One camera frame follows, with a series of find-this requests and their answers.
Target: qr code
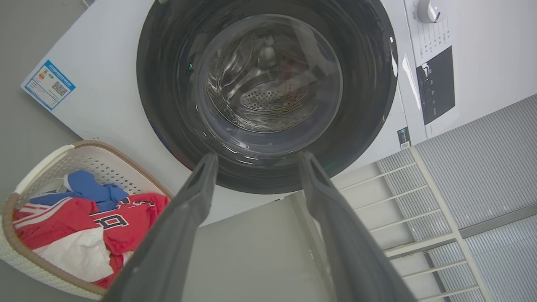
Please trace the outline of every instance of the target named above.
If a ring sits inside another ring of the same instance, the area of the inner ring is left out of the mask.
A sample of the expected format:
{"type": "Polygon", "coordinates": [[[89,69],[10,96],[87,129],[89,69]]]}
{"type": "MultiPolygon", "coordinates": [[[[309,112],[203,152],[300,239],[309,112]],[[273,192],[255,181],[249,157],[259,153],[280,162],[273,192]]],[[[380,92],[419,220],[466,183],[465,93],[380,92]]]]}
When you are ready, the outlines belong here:
{"type": "Polygon", "coordinates": [[[62,83],[60,83],[60,81],[56,81],[56,83],[54,83],[54,85],[52,85],[52,89],[54,89],[61,97],[66,94],[67,92],[67,89],[65,89],[62,85],[62,83]]]}
{"type": "Polygon", "coordinates": [[[401,150],[405,150],[408,147],[410,147],[410,141],[407,141],[401,144],[401,150]]]}

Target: washing machine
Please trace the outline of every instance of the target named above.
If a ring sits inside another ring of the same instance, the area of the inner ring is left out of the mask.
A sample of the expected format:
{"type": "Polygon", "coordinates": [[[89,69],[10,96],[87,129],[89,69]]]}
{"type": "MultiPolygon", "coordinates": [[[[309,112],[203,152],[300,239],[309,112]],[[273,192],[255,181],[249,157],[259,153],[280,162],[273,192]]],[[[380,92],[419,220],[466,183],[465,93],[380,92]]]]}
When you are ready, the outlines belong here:
{"type": "Polygon", "coordinates": [[[447,23],[438,3],[97,1],[21,87],[171,192],[218,154],[207,224],[300,190],[300,151],[332,177],[441,133],[458,110],[450,35],[416,53],[447,23]]]}

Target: white plastic laundry basket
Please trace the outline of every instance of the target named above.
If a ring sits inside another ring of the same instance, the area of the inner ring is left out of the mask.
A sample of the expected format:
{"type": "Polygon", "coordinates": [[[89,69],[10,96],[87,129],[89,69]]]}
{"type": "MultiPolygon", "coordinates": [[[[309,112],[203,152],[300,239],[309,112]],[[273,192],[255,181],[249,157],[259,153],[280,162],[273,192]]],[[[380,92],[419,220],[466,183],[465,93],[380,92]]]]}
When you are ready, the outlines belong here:
{"type": "Polygon", "coordinates": [[[13,227],[13,212],[28,202],[45,182],[78,170],[93,173],[100,184],[116,184],[129,195],[170,193],[150,174],[117,149],[98,141],[81,141],[52,152],[17,185],[3,208],[0,232],[0,258],[28,276],[78,296],[100,299],[102,287],[85,282],[50,264],[27,248],[13,227]]]}

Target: brown basket rim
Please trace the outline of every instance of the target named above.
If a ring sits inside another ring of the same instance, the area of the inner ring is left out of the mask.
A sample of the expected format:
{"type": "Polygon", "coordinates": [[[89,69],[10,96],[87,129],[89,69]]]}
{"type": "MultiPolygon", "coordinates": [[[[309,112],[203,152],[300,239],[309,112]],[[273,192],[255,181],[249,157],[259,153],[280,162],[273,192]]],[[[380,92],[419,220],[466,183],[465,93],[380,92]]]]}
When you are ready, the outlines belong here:
{"type": "MultiPolygon", "coordinates": [[[[75,146],[74,149],[91,146],[91,147],[99,147],[99,148],[109,151],[110,153],[122,159],[129,166],[133,167],[140,174],[142,174],[145,178],[147,178],[150,182],[152,182],[152,184],[154,184],[159,190],[161,190],[168,198],[170,199],[172,198],[171,193],[159,181],[157,181],[153,175],[148,173],[140,165],[138,165],[136,162],[131,160],[128,156],[126,156],[121,151],[117,150],[116,148],[100,141],[91,141],[91,140],[79,141],[79,142],[73,143],[73,146],[75,146]]],[[[17,236],[17,233],[15,232],[15,228],[13,226],[13,213],[15,211],[19,198],[20,198],[20,195],[18,193],[12,193],[9,196],[8,201],[5,203],[4,212],[2,214],[2,230],[11,248],[13,248],[13,250],[15,250],[17,253],[19,253],[26,259],[33,262],[35,265],[48,271],[49,273],[55,275],[56,277],[68,283],[71,283],[75,286],[78,286],[81,289],[103,296],[106,293],[106,289],[100,286],[94,285],[92,283],[86,282],[82,279],[79,279],[63,271],[62,269],[56,267],[55,265],[41,258],[38,254],[34,253],[32,250],[30,250],[27,246],[25,246],[20,241],[19,237],[17,236]]]]}

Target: sticker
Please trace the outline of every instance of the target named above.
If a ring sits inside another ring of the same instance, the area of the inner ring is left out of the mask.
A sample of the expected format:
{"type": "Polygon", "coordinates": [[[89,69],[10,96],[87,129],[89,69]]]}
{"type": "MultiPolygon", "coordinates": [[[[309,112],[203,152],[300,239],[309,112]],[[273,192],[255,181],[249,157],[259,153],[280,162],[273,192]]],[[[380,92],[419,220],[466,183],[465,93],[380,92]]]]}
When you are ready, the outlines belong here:
{"type": "Polygon", "coordinates": [[[76,87],[47,60],[24,88],[52,110],[76,87]]]}
{"type": "Polygon", "coordinates": [[[399,136],[401,150],[405,150],[410,147],[410,134],[408,133],[408,127],[397,131],[397,135],[399,136]]]}

